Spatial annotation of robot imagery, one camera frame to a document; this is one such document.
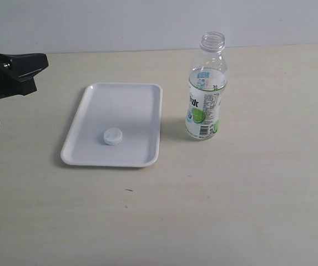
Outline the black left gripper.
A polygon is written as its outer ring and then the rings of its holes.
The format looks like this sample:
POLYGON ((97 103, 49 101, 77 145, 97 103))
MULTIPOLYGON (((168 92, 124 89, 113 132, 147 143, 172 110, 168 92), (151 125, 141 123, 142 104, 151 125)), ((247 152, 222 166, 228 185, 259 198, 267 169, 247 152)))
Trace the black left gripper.
POLYGON ((0 53, 0 99, 36 92, 34 77, 48 66, 47 55, 43 53, 0 53))

